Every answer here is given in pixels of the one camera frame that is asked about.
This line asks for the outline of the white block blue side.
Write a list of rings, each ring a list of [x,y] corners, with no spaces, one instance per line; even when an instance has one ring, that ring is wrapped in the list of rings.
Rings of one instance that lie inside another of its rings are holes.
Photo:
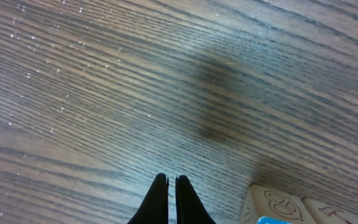
[[[301,198],[260,185],[249,186],[239,223],[316,224]]]

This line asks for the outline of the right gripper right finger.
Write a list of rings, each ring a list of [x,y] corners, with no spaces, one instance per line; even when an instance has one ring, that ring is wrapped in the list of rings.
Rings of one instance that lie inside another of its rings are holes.
[[[185,175],[175,179],[175,199],[178,224],[216,224]]]

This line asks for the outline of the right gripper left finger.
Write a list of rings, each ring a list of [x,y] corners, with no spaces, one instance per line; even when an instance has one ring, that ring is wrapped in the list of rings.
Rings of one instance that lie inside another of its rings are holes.
[[[168,224],[169,178],[159,173],[128,224]]]

